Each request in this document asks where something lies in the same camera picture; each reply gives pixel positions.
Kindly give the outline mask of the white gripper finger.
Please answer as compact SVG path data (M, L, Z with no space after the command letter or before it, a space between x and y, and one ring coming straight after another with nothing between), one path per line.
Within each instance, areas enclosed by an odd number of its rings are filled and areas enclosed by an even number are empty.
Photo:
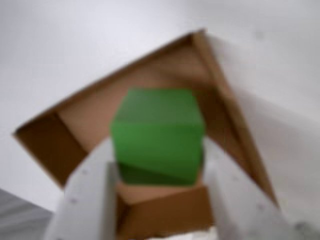
M298 240L273 201L211 139L203 140L202 182L221 240Z
M45 240L116 239L118 167L103 140L71 173Z

